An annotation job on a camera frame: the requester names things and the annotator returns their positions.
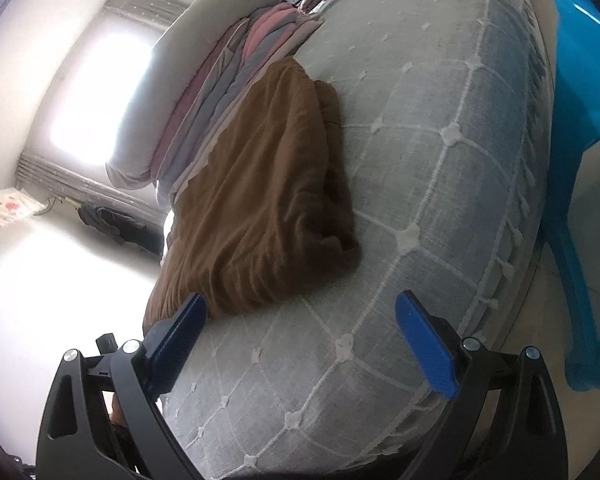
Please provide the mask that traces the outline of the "brown coat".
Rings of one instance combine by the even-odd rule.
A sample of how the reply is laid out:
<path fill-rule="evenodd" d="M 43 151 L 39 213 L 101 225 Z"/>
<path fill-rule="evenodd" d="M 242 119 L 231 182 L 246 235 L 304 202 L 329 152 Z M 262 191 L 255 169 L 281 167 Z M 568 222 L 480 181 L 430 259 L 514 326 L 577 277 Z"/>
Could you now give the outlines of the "brown coat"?
<path fill-rule="evenodd" d="M 336 90 L 273 63 L 174 205 L 143 329 L 193 292 L 222 318 L 281 304 L 358 264 Z"/>

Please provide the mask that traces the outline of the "stack of folded clothes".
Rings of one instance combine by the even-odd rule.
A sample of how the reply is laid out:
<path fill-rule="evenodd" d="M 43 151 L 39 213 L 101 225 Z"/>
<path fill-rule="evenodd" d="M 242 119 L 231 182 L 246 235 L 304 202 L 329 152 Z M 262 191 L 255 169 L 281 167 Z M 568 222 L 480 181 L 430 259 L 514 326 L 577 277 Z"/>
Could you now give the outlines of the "stack of folded clothes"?
<path fill-rule="evenodd" d="M 160 208 L 178 195 L 183 174 L 262 70 L 292 55 L 322 24 L 289 3 L 254 11 L 216 43 L 175 105 L 149 170 Z"/>

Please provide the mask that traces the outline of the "grey quilted bedspread mattress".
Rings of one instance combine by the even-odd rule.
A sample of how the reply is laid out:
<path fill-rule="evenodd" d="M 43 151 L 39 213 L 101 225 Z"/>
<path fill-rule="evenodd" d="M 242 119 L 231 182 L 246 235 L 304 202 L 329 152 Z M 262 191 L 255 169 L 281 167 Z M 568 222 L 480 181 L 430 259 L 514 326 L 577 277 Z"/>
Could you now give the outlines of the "grey quilted bedspread mattress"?
<path fill-rule="evenodd" d="M 529 0 L 330 0 L 297 61 L 331 84 L 362 248 L 345 278 L 207 325 L 163 415 L 207 479 L 324 474 L 417 448 L 443 410 L 411 290 L 492 344 L 539 229 L 550 77 Z"/>

